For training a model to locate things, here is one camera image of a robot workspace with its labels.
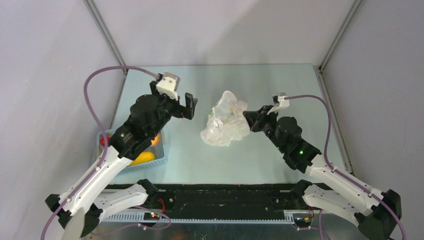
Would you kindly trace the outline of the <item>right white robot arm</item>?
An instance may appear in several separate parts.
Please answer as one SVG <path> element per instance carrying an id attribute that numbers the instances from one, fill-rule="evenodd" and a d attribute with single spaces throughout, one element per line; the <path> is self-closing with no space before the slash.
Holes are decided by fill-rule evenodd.
<path id="1" fill-rule="evenodd" d="M 355 225 L 369 240 L 387 240 L 402 217 L 400 195 L 392 189 L 379 190 L 326 161 L 321 151 L 302 138 L 302 128 L 294 117 L 278 117 L 265 105 L 244 111 L 250 131 L 263 132 L 283 154 L 286 164 L 330 187 L 300 180 L 291 190 L 291 204 L 306 206 L 339 216 Z"/>

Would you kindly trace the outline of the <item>white plastic bag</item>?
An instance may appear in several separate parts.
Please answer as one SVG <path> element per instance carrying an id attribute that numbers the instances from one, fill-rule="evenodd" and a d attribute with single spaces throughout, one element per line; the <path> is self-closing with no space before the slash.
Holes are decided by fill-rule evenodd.
<path id="1" fill-rule="evenodd" d="M 228 147 L 247 137 L 250 128 L 243 116 L 247 108 L 248 104 L 237 99 L 233 92 L 224 91 L 210 110 L 205 129 L 200 132 L 203 142 L 214 147 Z"/>

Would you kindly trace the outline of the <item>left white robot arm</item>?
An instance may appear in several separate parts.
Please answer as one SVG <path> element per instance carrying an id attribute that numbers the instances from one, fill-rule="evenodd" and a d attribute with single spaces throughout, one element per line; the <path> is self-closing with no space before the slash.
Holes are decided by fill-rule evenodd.
<path id="1" fill-rule="evenodd" d="M 152 81 L 151 92 L 138 97 L 128 119 L 111 137 L 104 137 L 103 153 L 66 192 L 49 195 L 45 203 L 63 227 L 63 239 L 79 240 L 90 234 L 105 218 L 132 207 L 153 208 L 158 189 L 147 179 L 129 188 L 101 196 L 101 192 L 123 169 L 148 149 L 171 118 L 191 120 L 198 99 L 185 94 L 180 104 L 170 80 Z"/>

